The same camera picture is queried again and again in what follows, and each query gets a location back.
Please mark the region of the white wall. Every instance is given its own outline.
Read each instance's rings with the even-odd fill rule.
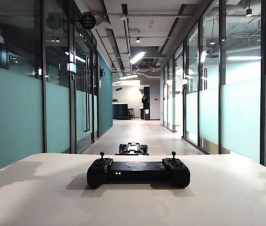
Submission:
[[[142,93],[137,86],[122,86],[122,90],[115,91],[119,86],[113,86],[113,99],[118,103],[128,103],[128,108],[134,108],[135,117],[140,117],[139,107],[143,107],[141,102]]]

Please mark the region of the circular sign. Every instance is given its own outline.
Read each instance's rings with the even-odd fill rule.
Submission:
[[[58,29],[63,27],[64,18],[60,13],[49,13],[46,18],[46,24],[50,29]]]
[[[90,30],[95,26],[95,15],[92,12],[84,12],[78,18],[78,22],[82,28]]]

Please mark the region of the controller logo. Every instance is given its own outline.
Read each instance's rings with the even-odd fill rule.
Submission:
[[[132,161],[132,162],[127,162],[126,165],[127,166],[146,166],[147,164],[144,164],[143,162]]]

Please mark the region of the gray floor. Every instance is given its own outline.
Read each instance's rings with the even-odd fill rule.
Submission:
[[[128,142],[148,145],[150,155],[171,155],[172,151],[178,155],[203,154],[181,136],[181,133],[172,133],[164,128],[159,120],[113,120],[113,127],[83,154],[99,154],[100,151],[115,154],[119,144]]]

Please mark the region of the bar stool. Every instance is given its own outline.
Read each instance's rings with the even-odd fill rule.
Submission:
[[[128,108],[129,118],[135,119],[134,108]]]

